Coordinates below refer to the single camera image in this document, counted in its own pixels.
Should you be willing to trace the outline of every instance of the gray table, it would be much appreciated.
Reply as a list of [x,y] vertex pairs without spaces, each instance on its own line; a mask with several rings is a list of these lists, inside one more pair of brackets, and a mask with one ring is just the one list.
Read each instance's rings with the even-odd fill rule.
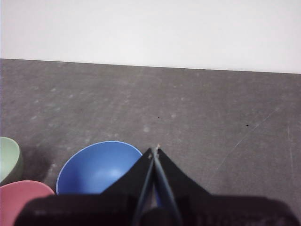
[[1,60],[1,135],[53,189],[81,148],[160,143],[215,194],[264,195],[301,218],[301,75]]

